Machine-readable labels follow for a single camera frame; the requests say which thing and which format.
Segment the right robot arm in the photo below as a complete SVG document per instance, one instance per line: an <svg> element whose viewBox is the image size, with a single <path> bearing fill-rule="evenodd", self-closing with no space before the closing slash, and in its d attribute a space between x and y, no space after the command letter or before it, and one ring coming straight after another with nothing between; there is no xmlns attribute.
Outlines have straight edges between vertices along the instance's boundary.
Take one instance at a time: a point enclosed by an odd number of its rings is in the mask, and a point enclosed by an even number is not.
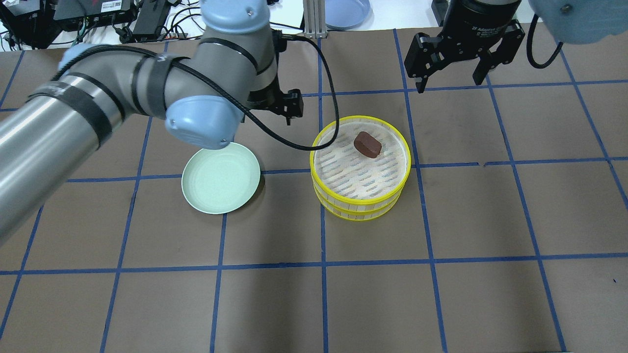
<svg viewBox="0 0 628 353"><path fill-rule="evenodd" d="M509 65L522 44L528 63L538 70L549 67L564 44L586 45L626 32L625 0L531 0L533 16L525 31L516 12L519 0L434 0L431 9L442 27L437 36L416 33L404 59L405 72L418 93L428 79L452 63L478 60L472 78L482 85L488 73ZM545 62L533 54L538 22L543 21L557 42Z"/></svg>

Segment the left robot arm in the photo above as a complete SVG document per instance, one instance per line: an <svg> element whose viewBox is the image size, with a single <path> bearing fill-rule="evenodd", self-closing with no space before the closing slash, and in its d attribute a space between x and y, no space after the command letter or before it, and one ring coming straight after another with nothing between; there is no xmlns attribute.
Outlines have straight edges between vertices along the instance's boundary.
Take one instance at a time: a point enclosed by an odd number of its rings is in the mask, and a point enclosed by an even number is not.
<svg viewBox="0 0 628 353"><path fill-rule="evenodd" d="M264 0L203 0L206 23L192 57L114 45L78 45L51 80L1 123L0 234L6 243L134 114L159 118L203 149L233 142L251 110L301 118L298 89L281 92L287 37L270 27Z"/></svg>

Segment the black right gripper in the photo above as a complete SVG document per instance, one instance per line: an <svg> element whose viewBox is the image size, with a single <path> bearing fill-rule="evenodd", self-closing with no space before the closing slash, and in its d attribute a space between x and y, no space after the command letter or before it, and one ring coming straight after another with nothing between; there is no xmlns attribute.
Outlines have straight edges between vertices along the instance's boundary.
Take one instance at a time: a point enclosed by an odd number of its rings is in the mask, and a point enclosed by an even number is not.
<svg viewBox="0 0 628 353"><path fill-rule="evenodd" d="M515 15L520 0L438 0L438 36L413 36L404 59L406 74L424 93L432 74L445 63L479 58L472 78L481 85L489 71L514 60L525 32Z"/></svg>

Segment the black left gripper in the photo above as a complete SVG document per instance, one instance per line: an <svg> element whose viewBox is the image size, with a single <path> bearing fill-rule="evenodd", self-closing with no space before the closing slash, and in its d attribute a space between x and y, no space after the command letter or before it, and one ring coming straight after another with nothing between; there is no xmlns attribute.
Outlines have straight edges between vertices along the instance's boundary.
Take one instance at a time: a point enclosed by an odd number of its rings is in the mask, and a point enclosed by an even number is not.
<svg viewBox="0 0 628 353"><path fill-rule="evenodd" d="M269 110L285 118L287 126L294 119L302 118L304 102L300 89L283 92L278 75L265 87L249 93L245 106L254 110Z"/></svg>

